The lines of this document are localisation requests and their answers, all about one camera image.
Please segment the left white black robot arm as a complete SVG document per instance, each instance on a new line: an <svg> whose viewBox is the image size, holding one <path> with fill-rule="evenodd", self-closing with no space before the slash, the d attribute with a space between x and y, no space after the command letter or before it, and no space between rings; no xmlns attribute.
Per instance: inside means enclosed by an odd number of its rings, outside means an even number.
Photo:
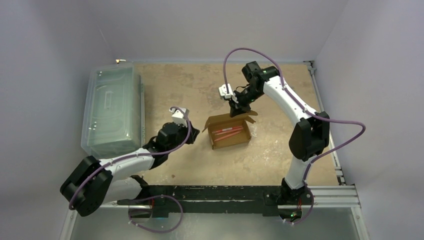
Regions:
<svg viewBox="0 0 424 240"><path fill-rule="evenodd" d="M81 160L61 185L59 192L68 201L68 209L86 217L103 203L132 200L146 203L149 191L138 172L159 167L183 145L193 144L200 130L186 124L165 123L157 134L138 150L121 156L97 159L89 155Z"/></svg>

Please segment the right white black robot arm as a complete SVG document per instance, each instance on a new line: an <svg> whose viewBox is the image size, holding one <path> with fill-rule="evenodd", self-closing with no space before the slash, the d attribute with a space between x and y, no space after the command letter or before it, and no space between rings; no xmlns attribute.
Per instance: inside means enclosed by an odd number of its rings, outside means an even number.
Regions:
<svg viewBox="0 0 424 240"><path fill-rule="evenodd" d="M231 94L230 117L249 113L251 103L266 95L289 118L293 127L288 141L292 160L275 201L278 204L296 204L307 191L306 177L312 161L329 145L330 124L306 113L309 105L296 100L297 94L286 83L281 82L283 78L276 67L261 68L253 61L247 63L241 72L247 86L244 90L235 90Z"/></svg>

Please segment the brown cardboard box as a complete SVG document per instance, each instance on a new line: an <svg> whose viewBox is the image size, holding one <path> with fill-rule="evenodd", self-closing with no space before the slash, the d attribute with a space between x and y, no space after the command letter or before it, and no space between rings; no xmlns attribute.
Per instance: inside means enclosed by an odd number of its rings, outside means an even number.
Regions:
<svg viewBox="0 0 424 240"><path fill-rule="evenodd" d="M250 111L234 117L230 114L210 116L203 132L207 132L213 150L249 143L252 139L249 124L256 121L252 118L258 113Z"/></svg>

